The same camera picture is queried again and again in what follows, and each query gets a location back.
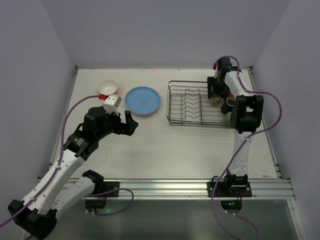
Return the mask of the orange bowl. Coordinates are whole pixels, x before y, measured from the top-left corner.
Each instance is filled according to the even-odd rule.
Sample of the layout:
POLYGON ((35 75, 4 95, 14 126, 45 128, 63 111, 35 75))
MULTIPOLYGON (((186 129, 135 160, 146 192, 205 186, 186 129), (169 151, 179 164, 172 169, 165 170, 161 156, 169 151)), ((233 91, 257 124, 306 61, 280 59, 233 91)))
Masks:
POLYGON ((111 79, 103 80, 97 87, 98 93, 106 96, 116 93, 117 90, 118 90, 117 82, 111 79))

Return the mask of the speckled ceramic cup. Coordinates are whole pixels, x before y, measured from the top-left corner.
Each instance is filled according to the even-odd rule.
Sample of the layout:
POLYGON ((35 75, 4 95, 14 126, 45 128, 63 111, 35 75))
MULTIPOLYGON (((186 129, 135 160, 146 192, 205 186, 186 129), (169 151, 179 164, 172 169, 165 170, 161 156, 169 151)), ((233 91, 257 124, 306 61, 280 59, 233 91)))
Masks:
POLYGON ((212 105, 212 106, 217 106, 221 103, 222 98, 219 96, 212 96, 211 98, 208 99, 208 102, 212 105))

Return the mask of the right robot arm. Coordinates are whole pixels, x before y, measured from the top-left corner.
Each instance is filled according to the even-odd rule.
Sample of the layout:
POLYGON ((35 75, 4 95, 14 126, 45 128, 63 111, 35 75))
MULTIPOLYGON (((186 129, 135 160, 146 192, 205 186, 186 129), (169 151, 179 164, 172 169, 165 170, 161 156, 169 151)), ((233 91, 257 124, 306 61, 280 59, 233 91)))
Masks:
POLYGON ((233 66, 232 56, 220 57, 214 64, 214 76, 207 78, 207 97, 213 106, 223 102, 220 111, 234 130, 233 154, 223 174, 220 189, 245 189, 248 184, 250 137, 262 122, 264 98, 249 90, 242 80, 240 65, 233 66))

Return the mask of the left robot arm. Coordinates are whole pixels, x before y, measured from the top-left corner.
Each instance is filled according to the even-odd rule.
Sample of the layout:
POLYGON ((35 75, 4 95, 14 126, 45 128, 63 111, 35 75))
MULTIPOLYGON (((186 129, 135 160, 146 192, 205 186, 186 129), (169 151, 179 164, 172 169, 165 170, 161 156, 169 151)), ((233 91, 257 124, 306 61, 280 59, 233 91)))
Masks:
POLYGON ((138 123, 131 112, 120 114, 92 107, 62 148, 62 155, 38 185, 22 200, 13 200, 8 211, 13 221, 32 237, 43 240, 53 231, 58 218, 84 197, 110 197, 104 178, 93 170, 85 171, 67 190, 62 190, 71 175, 98 149, 99 141, 110 134, 131 136, 138 123))

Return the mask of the black mug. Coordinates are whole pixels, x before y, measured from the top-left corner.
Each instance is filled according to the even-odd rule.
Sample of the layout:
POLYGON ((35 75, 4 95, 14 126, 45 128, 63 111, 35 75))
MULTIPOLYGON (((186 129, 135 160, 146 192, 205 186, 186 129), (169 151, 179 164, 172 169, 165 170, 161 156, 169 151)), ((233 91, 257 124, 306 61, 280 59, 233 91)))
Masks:
POLYGON ((235 99, 234 98, 227 98, 225 102, 222 104, 220 111, 226 115, 229 112, 232 112, 233 107, 235 105, 235 99))

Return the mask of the purple plate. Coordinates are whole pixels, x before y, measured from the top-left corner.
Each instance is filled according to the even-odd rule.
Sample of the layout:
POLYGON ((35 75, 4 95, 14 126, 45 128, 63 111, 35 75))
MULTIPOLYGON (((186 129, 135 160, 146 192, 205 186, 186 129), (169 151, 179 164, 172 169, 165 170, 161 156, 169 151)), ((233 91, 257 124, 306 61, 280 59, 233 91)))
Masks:
POLYGON ((137 113, 137 112, 134 112, 134 111, 130 111, 133 115, 135 116, 138 116, 138 117, 148 117, 148 116, 151 116, 153 115, 154 113, 156 113, 158 110, 155 110, 155 111, 152 111, 152 112, 148 112, 148 113, 137 113))

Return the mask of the blue plate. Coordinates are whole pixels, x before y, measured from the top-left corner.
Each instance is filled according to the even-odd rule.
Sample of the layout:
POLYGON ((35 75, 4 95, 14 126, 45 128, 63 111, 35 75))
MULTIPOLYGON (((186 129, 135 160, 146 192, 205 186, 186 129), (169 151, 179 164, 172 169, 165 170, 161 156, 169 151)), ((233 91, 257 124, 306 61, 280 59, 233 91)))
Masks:
POLYGON ((134 87, 125 96, 125 104, 130 111, 146 114, 158 110, 161 105, 160 95, 147 86, 134 87))

